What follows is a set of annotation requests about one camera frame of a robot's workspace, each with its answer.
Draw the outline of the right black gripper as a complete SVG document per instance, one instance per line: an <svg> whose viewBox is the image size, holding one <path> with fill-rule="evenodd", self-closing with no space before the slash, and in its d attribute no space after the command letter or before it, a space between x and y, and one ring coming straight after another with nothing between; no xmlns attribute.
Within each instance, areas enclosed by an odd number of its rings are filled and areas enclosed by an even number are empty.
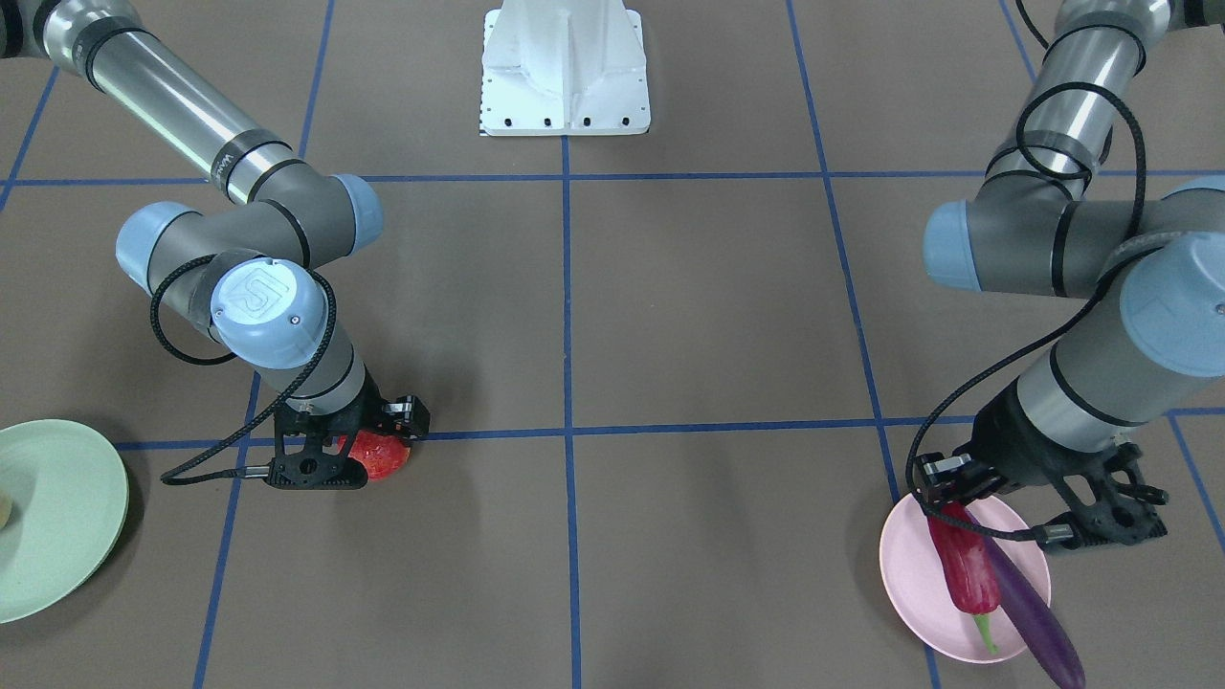
<svg viewBox="0 0 1225 689"><path fill-rule="evenodd" d="M431 428L432 412L419 397L383 398L370 378L350 403L328 414L314 416L279 405L273 414L274 454L265 466L265 484L283 490L360 489L368 485L365 476L356 481L341 477L348 447L338 456L336 435L350 436L352 444L358 432L368 429L414 444Z"/></svg>

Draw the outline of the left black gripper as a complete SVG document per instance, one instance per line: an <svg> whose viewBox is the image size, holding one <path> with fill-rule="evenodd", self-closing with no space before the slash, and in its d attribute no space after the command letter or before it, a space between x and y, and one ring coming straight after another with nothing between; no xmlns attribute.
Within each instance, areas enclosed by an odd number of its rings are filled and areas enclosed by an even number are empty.
<svg viewBox="0 0 1225 689"><path fill-rule="evenodd" d="M1145 484L1140 456L1133 443L1107 443L1090 454L1058 445L1038 432L1009 384L975 416L969 441L954 454L915 454L914 497L929 519L984 538L1041 548L1140 546L1169 533L1158 514L1167 492ZM968 508L1028 487L1054 488L1066 511L1013 531L942 512L951 504Z"/></svg>

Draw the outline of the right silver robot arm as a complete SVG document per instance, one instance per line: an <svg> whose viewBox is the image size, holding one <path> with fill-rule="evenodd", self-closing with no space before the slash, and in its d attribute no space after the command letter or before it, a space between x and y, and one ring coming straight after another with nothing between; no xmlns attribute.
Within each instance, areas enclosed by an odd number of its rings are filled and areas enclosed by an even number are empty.
<svg viewBox="0 0 1225 689"><path fill-rule="evenodd" d="M116 101L232 201L218 215L156 202L119 230L118 264L149 295L162 348L194 367L239 359L276 392L160 481L355 490L370 481L368 450L405 457L429 411L415 396L381 395L320 273L382 234L371 184L320 174L176 56L131 2L5 1L2 58L20 56L48 58Z"/></svg>

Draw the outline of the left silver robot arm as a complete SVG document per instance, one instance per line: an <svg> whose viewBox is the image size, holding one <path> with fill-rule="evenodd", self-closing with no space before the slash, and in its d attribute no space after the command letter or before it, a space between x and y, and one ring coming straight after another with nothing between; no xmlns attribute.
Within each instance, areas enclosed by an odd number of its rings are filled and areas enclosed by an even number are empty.
<svg viewBox="0 0 1225 689"><path fill-rule="evenodd" d="M1083 300L927 416L907 492L929 519L1047 552L1167 528L1138 428L1223 379L1223 178L1147 200L1125 91L1164 36L1220 1L1066 1L1012 131L971 200L937 208L924 268L951 288Z"/></svg>

